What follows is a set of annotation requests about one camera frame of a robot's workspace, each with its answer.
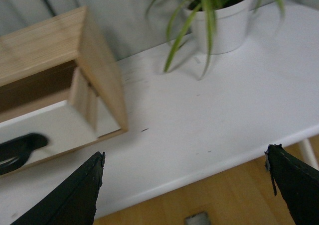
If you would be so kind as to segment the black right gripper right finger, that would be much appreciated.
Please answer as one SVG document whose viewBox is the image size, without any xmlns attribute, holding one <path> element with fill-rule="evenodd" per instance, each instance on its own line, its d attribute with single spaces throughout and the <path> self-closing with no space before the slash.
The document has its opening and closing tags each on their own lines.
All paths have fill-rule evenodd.
<svg viewBox="0 0 319 225">
<path fill-rule="evenodd" d="M 270 144 L 265 155 L 274 195 L 279 189 L 295 224 L 317 225 L 319 171 L 289 154 L 281 144 Z"/>
</svg>

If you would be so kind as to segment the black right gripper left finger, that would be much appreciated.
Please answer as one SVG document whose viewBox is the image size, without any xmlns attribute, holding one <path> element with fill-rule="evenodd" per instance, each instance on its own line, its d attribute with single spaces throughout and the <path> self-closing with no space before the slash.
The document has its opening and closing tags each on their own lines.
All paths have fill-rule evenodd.
<svg viewBox="0 0 319 225">
<path fill-rule="evenodd" d="M 105 153 L 96 152 L 13 225 L 92 225 Z"/>
</svg>

